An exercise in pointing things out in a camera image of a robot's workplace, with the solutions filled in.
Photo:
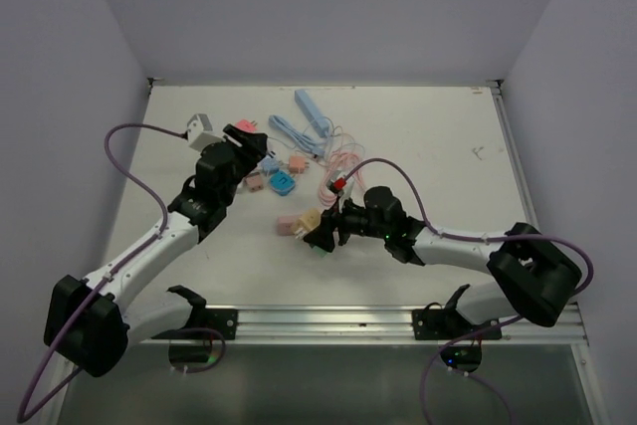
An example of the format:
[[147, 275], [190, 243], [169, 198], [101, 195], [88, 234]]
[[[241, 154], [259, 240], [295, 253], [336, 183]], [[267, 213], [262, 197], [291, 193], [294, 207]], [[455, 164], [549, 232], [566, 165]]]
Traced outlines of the pink adapter plug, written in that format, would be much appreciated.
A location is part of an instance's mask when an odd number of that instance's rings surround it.
[[258, 130], [257, 125], [254, 121], [249, 121], [246, 119], [241, 119], [234, 123], [234, 125], [242, 131], [245, 132], [256, 132]]

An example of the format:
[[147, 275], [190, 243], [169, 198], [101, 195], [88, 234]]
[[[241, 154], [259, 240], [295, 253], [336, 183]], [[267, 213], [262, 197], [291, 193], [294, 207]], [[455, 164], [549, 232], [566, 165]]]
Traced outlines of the light blue power strip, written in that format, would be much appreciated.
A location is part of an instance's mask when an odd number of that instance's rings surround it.
[[306, 90], [295, 90], [295, 103], [321, 138], [328, 138], [330, 123]]

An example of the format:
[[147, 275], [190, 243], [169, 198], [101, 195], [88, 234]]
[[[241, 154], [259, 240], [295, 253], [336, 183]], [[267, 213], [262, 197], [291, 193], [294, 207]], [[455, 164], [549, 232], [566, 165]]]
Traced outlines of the blue cube socket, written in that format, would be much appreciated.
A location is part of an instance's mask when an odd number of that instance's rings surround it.
[[269, 185], [279, 196], [287, 196], [296, 188], [296, 181], [287, 172], [277, 171], [270, 177]]

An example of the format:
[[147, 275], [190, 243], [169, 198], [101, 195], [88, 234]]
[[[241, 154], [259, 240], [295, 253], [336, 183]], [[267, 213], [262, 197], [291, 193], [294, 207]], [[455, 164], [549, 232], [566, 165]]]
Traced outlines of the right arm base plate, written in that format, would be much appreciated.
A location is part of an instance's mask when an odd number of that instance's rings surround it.
[[411, 324], [416, 340], [451, 340], [498, 324], [497, 320], [470, 324], [455, 311], [423, 308], [411, 311]]

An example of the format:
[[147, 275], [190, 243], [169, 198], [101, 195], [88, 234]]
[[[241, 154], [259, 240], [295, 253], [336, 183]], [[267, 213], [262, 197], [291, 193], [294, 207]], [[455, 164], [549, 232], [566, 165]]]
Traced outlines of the brown pink USB charger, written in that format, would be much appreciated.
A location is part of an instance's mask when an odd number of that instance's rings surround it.
[[251, 193], [263, 190], [265, 187], [263, 175], [259, 171], [250, 173], [244, 178], [243, 183], [245, 188]]

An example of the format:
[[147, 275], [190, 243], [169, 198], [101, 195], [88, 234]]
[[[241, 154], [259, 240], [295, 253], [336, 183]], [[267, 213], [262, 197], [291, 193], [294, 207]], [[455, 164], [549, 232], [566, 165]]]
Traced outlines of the yellow cube socket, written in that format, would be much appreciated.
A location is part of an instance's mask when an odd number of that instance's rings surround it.
[[320, 224], [321, 213], [316, 209], [310, 209], [300, 215], [294, 222], [291, 230], [296, 239], [303, 239], [308, 233], [316, 229]]

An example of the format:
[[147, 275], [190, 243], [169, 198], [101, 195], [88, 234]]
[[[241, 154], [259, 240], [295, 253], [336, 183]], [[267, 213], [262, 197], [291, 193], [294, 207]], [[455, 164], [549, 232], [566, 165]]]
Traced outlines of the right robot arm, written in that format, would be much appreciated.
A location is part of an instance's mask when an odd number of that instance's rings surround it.
[[360, 205], [336, 201], [314, 217], [303, 240], [330, 253], [351, 236], [383, 241], [385, 250], [403, 264], [490, 274], [489, 282], [460, 287], [443, 307], [426, 314], [424, 322], [458, 338], [515, 316], [551, 327], [582, 278], [580, 268], [527, 223], [516, 223], [495, 239], [463, 241], [458, 234], [435, 234], [424, 221], [409, 216], [386, 186], [367, 190]]

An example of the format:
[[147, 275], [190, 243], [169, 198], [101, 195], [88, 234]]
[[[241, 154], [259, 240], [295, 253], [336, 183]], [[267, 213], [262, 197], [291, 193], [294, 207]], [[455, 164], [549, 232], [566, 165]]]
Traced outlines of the light blue charger plug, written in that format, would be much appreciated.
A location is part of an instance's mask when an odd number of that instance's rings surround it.
[[260, 169], [265, 175], [270, 176], [282, 169], [282, 162], [276, 157], [266, 156], [260, 162]]

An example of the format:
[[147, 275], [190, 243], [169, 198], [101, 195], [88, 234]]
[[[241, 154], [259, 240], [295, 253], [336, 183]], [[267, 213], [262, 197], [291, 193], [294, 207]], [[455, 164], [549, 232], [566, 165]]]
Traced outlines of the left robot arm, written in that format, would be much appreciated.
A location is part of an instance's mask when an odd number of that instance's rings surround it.
[[239, 184], [268, 154], [268, 137], [232, 124], [205, 141], [195, 172], [160, 220], [116, 259], [82, 279], [54, 286], [44, 343], [93, 377], [112, 370], [126, 350], [165, 332], [210, 339], [222, 335], [206, 315], [206, 300], [183, 286], [169, 288], [148, 313], [135, 298], [167, 266], [203, 242], [226, 218]]

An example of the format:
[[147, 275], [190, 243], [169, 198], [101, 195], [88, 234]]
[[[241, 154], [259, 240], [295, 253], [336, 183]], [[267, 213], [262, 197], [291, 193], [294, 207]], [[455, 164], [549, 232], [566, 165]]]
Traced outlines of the salmon pink charger plug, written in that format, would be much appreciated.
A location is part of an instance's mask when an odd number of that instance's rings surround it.
[[303, 174], [310, 166], [309, 161], [300, 155], [291, 155], [288, 160], [288, 170], [293, 174]]

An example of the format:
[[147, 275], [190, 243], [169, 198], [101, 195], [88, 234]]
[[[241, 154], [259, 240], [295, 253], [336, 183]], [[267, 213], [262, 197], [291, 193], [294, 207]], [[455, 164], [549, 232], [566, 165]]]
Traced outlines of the pink power strip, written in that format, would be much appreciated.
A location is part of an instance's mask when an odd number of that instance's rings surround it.
[[277, 234], [279, 236], [295, 236], [299, 218], [299, 215], [279, 216], [276, 221]]

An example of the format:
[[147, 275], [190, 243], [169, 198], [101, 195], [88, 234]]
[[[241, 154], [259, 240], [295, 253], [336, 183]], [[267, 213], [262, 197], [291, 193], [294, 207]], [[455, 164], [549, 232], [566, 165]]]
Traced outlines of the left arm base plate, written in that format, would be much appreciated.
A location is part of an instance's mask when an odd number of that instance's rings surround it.
[[153, 339], [212, 339], [210, 334], [203, 331], [192, 331], [193, 328], [214, 329], [219, 332], [225, 340], [234, 340], [238, 327], [237, 309], [213, 308], [199, 312], [197, 319], [191, 319], [188, 324], [177, 331], [166, 330], [156, 333]]

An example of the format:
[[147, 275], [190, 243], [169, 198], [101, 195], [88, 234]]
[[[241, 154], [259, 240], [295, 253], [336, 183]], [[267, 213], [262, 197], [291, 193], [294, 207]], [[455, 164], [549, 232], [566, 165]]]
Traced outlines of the green charger plug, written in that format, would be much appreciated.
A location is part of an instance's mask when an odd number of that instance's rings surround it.
[[321, 257], [325, 257], [328, 254], [328, 251], [325, 251], [324, 249], [317, 246], [311, 246], [311, 249]]

